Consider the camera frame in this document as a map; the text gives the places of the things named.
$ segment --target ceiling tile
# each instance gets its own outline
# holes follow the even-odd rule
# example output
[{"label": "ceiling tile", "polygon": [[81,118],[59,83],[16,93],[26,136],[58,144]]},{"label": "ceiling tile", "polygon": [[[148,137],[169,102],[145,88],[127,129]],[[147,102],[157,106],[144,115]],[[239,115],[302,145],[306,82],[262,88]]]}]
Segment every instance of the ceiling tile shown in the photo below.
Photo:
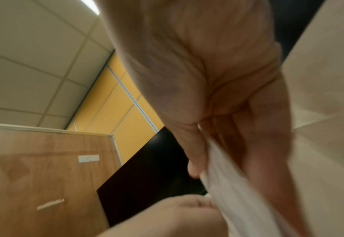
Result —
[{"label": "ceiling tile", "polygon": [[0,123],[35,127],[42,118],[41,114],[7,111],[0,109]]},{"label": "ceiling tile", "polygon": [[88,40],[73,65],[68,78],[91,86],[108,61],[109,56],[108,51]]},{"label": "ceiling tile", "polygon": [[88,90],[86,87],[65,81],[47,113],[60,116],[73,116]]},{"label": "ceiling tile", "polygon": [[84,36],[33,1],[0,0],[0,55],[63,76]]},{"label": "ceiling tile", "polygon": [[79,0],[36,0],[61,18],[88,33],[98,16]]},{"label": "ceiling tile", "polygon": [[46,115],[39,127],[65,129],[70,122],[70,118]]},{"label": "ceiling tile", "polygon": [[0,58],[0,107],[43,113],[61,79]]},{"label": "ceiling tile", "polygon": [[105,48],[107,48],[109,51],[113,51],[114,47],[109,39],[109,35],[107,33],[107,30],[105,29],[105,26],[103,22],[100,20],[96,23],[96,26],[91,33],[91,38],[96,40],[98,43],[103,45]]}]

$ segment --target ceiling light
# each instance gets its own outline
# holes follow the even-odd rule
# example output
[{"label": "ceiling light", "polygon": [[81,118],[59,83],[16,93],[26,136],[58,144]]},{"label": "ceiling light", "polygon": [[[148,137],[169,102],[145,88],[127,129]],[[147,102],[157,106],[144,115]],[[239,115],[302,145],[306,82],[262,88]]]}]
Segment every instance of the ceiling light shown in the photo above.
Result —
[{"label": "ceiling light", "polygon": [[99,15],[99,9],[95,5],[93,0],[81,0],[81,1],[85,3],[91,10],[93,10],[96,15]]}]

